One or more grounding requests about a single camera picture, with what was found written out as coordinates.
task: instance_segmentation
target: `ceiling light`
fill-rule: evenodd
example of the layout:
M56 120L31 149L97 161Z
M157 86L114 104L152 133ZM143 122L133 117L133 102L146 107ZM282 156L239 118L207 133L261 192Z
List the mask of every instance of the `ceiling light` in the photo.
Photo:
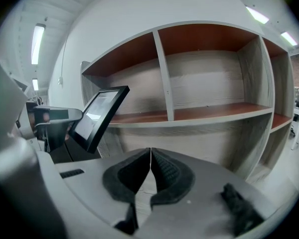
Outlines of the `ceiling light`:
M292 46L297 45L296 41L288 34L288 32L284 32L281 36L286 39Z
M45 25L37 24L34 27L33 38L32 38L32 49L31 49L31 64L37 65L39 60L40 44L45 30Z
M32 79L32 84L33 84L34 91L38 91L39 90L38 79Z
M255 18L255 20L258 20L262 24L266 24L268 22L268 18L266 16L263 16L261 13L257 12L254 9L249 8L246 6L247 10L251 13L251 15Z

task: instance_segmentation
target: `shelf edge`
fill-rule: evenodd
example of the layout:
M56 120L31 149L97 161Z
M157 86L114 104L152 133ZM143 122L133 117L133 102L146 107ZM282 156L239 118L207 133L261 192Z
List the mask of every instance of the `shelf edge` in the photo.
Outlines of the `shelf edge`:
M277 127L272 128L272 129L270 130L270 133L273 133L273 132L279 130L280 128L283 128L284 126L288 125L288 124L291 123L292 121L293 121L293 118L290 118L288 121L286 121L286 122L280 124L280 125L277 126Z
M236 114L214 118L204 119L189 119L189 120L176 120L176 121L160 121L160 122L141 122L141 123L113 123L109 127L116 128L150 128L150 127L175 127L175 126L193 126L193 125L206 125L222 122L230 122L235 120L243 120L251 117L257 117L264 114L273 113L274 108L267 108L256 112L245 114Z
M171 89L171 84L170 84L170 76L169 76L169 71L167 68L165 52L164 52L164 49L163 49L163 46L162 46L162 43L160 40L160 36L159 36L157 30L153 31L153 37L154 37L154 42L156 45L160 74L161 74L161 79L162 79L162 83L163 83L166 111L167 111L167 119L168 119L168 121L173 121L174 120L174 103L173 103L172 89Z

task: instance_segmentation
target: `floor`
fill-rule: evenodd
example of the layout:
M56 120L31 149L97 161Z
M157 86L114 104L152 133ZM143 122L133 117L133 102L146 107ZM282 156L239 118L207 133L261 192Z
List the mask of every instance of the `floor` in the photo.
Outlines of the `floor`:
M299 145L291 150L294 138L287 140L285 148L271 173L251 184L261 191L277 207L293 204L299 196ZM151 213L150 198L156 193L156 183L150 171L136 194L136 209L139 226Z

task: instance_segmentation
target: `gray machine part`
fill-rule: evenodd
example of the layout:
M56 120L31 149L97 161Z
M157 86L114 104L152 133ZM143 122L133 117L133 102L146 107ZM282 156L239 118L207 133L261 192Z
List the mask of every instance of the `gray machine part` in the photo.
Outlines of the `gray machine part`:
M51 151L50 155L55 164L101 158L97 149L94 153L89 153L71 136L69 136L61 147Z
M44 238L131 238L112 227L125 218L128 204L113 200L101 181L103 171L135 152L55 165L48 153L35 151L23 138L8 136L26 96L1 67L0 97L4 97L0 98L0 188L31 227ZM133 238L232 238L231 216L220 197L227 183L250 200L264 219L274 213L259 191L225 168L162 151L190 167L195 183L179 202L154 206ZM62 179L60 172L73 169L84 173ZM240 238L250 238L250 233Z
M128 204L110 197L102 185L102 174L108 167L138 151L107 159L57 164L56 168L58 172L82 169L84 173L64 179L65 184L84 206L114 226L125 218ZM227 183L231 183L248 199L264 219L275 212L276 209L265 196L227 169L180 153L160 151L189 166L196 180L190 192L178 203L154 206L149 218L136 231L136 237L232 238L228 228L232 216L220 196Z

